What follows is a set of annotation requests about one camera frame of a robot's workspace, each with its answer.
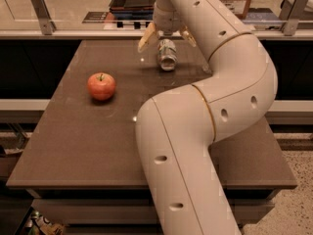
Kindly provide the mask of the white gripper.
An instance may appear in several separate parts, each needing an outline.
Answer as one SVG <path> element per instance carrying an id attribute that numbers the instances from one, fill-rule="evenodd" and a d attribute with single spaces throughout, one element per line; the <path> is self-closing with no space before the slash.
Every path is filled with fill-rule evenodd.
<path id="1" fill-rule="evenodd" d="M 182 26 L 179 14 L 172 4 L 155 2 L 153 23 L 149 23 L 138 43 L 138 52 L 142 53 L 158 41 L 158 31 L 164 35 L 172 35 L 179 30 L 181 37 L 192 47 L 197 42 L 186 26 Z"/>

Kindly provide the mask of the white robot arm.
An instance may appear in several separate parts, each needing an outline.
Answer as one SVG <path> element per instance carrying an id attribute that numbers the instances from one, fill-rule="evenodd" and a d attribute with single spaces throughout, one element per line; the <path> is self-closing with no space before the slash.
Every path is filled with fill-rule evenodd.
<path id="1" fill-rule="evenodd" d="M 139 110 L 140 159 L 164 235 L 242 235 L 209 146 L 264 117 L 275 66 L 258 38 L 219 0 L 156 0 L 157 30 L 195 44 L 213 71 L 149 99 Z"/>

